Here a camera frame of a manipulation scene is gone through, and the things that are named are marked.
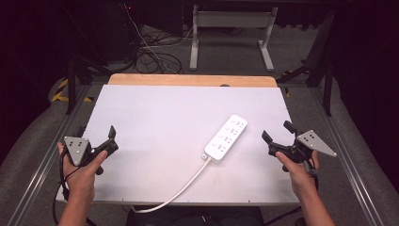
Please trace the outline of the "yellow black hazard tape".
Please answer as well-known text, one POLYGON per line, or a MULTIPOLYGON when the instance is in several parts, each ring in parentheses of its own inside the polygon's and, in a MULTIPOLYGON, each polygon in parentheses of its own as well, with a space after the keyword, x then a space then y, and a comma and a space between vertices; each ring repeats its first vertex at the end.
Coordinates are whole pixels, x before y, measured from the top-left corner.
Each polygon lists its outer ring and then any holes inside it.
MULTIPOLYGON (((67 85, 68 85, 68 78, 64 77, 62 82, 59 84, 55 95, 53 96, 53 98, 51 100, 52 102, 56 102, 56 101, 68 102, 69 101, 69 97, 63 96, 63 94, 62 94, 64 89, 67 87, 67 85)), ((85 97, 84 102, 92 103, 92 102, 94 102, 94 99, 95 99, 94 97, 88 96, 88 97, 85 97)))

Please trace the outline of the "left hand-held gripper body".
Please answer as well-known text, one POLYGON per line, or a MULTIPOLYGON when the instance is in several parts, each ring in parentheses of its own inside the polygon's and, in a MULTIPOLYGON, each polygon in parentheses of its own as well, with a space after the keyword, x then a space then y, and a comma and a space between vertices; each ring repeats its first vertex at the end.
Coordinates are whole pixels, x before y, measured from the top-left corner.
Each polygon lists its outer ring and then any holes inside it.
POLYGON ((102 151, 107 151, 107 155, 111 155, 119 148, 115 139, 112 137, 95 148, 91 147, 88 138, 64 137, 63 146, 69 154, 72 164, 76 167, 84 167, 88 165, 102 151))

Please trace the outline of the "white power strip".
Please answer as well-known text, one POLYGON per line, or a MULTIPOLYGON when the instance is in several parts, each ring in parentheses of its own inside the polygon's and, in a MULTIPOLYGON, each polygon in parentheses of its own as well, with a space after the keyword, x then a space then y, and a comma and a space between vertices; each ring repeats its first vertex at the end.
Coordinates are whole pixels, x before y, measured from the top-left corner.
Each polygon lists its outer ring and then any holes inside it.
POLYGON ((202 158, 214 163, 221 162, 246 127, 247 120, 238 115, 231 115, 205 146, 202 158))

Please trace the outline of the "person's left hand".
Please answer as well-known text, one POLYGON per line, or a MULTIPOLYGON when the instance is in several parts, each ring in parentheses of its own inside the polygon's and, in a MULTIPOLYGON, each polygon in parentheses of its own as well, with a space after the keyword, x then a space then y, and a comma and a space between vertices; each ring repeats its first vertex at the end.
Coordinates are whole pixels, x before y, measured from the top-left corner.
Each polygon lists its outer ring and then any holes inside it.
POLYGON ((107 158, 107 151, 101 151, 94 160, 83 168, 74 166, 67 156, 63 156, 62 171, 66 176, 66 184, 69 189, 68 203, 91 203, 94 196, 94 182, 97 169, 107 158))

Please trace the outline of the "black metal stand post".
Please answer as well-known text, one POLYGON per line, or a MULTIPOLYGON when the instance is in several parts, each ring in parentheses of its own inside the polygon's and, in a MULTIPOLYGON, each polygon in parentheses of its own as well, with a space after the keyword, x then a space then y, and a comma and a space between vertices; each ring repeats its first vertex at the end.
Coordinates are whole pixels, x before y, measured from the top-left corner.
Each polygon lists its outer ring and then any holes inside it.
POLYGON ((67 114, 70 115, 76 106, 76 78, 75 78, 75 60, 72 58, 68 63, 68 110, 67 114))
POLYGON ((330 100, 331 100, 331 92, 332 92, 332 78, 333 78, 332 65, 330 63, 328 63, 327 67, 326 67, 323 108, 325 109, 325 112, 329 117, 331 116, 330 100))

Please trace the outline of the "aluminium floor rail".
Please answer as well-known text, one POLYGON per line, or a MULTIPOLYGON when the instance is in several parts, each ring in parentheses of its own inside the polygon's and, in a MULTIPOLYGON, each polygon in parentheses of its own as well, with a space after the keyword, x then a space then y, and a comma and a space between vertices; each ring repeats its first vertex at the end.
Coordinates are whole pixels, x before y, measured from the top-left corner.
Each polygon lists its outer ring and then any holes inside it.
POLYGON ((349 152, 347 151, 343 139, 339 135, 338 129, 333 119, 326 113, 323 106, 323 98, 319 93, 318 89, 310 88, 310 94, 312 99, 315 101, 317 108, 322 114, 322 117, 327 125, 327 130, 331 134, 331 139, 334 144, 338 158, 340 159, 341 165, 348 177, 350 185, 352 186, 354 193, 359 201, 360 207, 369 223, 370 226, 385 226, 381 216, 375 208, 375 204, 371 199, 371 196, 361 179, 359 172, 351 159, 349 152))
POLYGON ((37 198, 40 189, 45 182, 45 179, 53 166, 54 161, 58 157, 58 150, 56 144, 66 135, 68 130, 71 128, 71 124, 75 118, 75 115, 84 102, 90 90, 90 85, 83 85, 77 91, 76 104, 68 114, 63 115, 63 121, 59 125, 57 131, 53 135, 52 142, 47 148, 45 156, 41 160, 39 166, 34 171, 32 179, 27 186, 21 200, 15 208, 7 226, 21 226, 27 216, 34 200, 37 198))

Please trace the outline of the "grey metal table frame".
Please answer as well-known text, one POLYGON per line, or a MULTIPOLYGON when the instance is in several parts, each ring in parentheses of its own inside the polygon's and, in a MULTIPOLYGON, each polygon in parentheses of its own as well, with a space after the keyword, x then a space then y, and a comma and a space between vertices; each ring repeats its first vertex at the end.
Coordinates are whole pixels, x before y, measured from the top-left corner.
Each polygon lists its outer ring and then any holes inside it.
POLYGON ((267 12, 232 12, 232 11, 207 11, 199 10, 199 5, 193 7, 192 44, 189 69, 195 71, 198 68, 199 57, 199 27, 243 27, 264 28, 265 34, 258 45, 263 57, 263 62, 269 72, 275 70, 271 56, 268 52, 268 42, 278 15, 278 8, 271 8, 267 12))

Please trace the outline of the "person's right hand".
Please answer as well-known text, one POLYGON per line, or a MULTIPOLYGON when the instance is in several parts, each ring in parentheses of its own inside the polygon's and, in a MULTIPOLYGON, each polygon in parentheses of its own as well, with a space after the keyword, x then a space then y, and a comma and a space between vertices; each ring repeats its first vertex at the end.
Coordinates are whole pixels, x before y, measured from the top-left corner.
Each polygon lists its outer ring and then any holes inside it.
POLYGON ((276 152, 276 158, 289 171, 293 191, 300 200, 317 195, 314 179, 303 164, 293 162, 282 152, 276 152))

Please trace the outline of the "white table board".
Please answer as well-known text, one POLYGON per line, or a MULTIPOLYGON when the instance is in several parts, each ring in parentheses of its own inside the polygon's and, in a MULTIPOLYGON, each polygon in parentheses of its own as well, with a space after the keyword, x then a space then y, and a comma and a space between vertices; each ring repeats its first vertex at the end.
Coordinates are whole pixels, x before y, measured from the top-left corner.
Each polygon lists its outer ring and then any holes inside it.
POLYGON ((272 205, 295 203, 289 175, 269 155, 266 131, 277 143, 294 137, 277 88, 103 86, 84 136, 92 146, 110 126, 119 145, 95 180, 97 203, 272 205), (231 115, 244 133, 219 163, 202 159, 205 146, 231 115))

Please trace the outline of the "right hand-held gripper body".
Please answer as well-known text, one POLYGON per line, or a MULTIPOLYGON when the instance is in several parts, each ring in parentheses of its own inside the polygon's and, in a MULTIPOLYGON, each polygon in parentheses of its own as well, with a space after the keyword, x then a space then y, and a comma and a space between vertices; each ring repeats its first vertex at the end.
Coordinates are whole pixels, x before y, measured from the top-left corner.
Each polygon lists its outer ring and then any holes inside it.
POLYGON ((274 142, 270 136, 267 136, 268 153, 275 156, 276 152, 281 152, 295 163, 302 163, 310 160, 314 151, 333 157, 337 156, 337 154, 312 130, 298 132, 294 129, 292 134, 295 135, 295 140, 291 146, 278 144, 274 142))

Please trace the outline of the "person's dark clothing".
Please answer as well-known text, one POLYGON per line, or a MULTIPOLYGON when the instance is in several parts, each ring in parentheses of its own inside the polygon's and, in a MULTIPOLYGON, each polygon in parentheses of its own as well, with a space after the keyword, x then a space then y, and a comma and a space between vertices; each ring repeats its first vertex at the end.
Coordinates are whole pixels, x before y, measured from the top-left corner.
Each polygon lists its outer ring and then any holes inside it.
POLYGON ((253 206, 170 206, 147 214, 131 210, 125 226, 263 226, 263 216, 253 206))

